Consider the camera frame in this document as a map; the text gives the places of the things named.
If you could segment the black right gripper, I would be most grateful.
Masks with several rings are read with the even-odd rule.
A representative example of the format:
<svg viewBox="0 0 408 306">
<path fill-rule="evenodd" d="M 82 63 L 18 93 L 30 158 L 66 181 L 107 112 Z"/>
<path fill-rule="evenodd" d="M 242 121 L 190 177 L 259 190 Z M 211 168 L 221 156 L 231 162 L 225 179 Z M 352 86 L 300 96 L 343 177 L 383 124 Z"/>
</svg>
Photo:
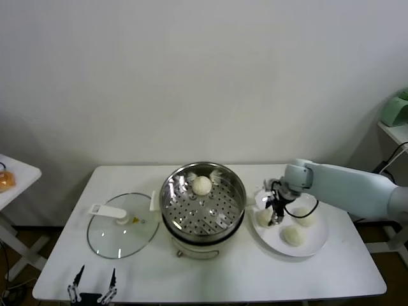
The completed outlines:
<svg viewBox="0 0 408 306">
<path fill-rule="evenodd" d="M 300 197 L 300 193 L 292 191 L 287 183 L 280 180 L 272 180 L 271 189 L 273 198 L 268 197 L 266 199 L 265 208 L 273 210 L 269 226 L 275 226 L 283 221 L 284 207 L 297 200 Z"/>
</svg>

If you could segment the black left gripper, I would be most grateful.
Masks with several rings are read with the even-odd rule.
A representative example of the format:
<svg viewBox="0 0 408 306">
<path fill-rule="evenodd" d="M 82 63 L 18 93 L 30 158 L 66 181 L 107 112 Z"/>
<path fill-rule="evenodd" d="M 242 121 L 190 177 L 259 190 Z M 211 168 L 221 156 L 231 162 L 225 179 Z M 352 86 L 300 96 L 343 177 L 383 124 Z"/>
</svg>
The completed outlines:
<svg viewBox="0 0 408 306">
<path fill-rule="evenodd" d="M 76 274 L 74 281 L 67 287 L 70 302 L 78 302 L 79 306 L 101 306 L 101 303 L 110 303 L 117 294 L 116 271 L 113 269 L 108 291 L 105 294 L 99 293 L 80 293 L 78 285 L 84 272 L 83 265 Z"/>
</svg>

